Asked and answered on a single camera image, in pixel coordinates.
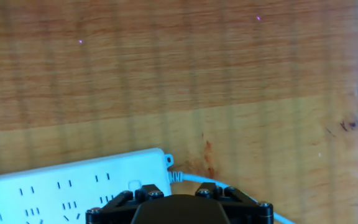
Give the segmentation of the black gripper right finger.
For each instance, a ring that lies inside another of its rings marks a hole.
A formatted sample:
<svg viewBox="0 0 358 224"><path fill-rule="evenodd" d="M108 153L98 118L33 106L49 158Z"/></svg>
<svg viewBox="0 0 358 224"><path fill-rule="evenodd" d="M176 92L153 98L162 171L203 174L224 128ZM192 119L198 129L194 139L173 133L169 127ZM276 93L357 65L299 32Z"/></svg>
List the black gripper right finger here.
<svg viewBox="0 0 358 224"><path fill-rule="evenodd" d="M235 187L203 182L195 196L205 198L208 202L201 208L213 215L222 215L228 223L274 223L273 205L270 202L257 202Z"/></svg>

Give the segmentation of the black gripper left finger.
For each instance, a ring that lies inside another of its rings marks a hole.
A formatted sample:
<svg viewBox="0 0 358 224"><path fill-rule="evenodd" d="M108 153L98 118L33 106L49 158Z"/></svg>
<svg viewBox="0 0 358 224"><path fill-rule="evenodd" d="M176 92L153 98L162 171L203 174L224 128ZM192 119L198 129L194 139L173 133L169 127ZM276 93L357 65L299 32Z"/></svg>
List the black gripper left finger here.
<svg viewBox="0 0 358 224"><path fill-rule="evenodd" d="M125 190L101 208L86 211L86 224L130 224L140 205L149 200L163 198L164 193L154 184L143 185L133 191Z"/></svg>

